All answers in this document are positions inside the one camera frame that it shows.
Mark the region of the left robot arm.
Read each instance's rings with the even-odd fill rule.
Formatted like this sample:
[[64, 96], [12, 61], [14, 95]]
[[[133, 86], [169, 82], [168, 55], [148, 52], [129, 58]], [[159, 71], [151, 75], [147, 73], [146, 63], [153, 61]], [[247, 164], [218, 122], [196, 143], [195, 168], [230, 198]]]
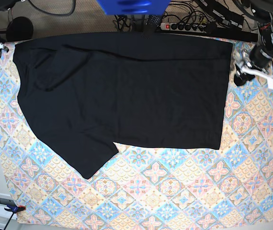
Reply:
[[265, 79], [268, 88], [273, 90], [273, 67], [272, 74], [268, 72], [268, 66], [273, 66], [273, 0], [251, 0], [251, 14], [242, 1], [233, 2], [245, 16], [256, 22], [258, 28], [258, 41], [252, 50], [243, 50], [235, 57], [234, 83], [242, 86], [258, 76]]

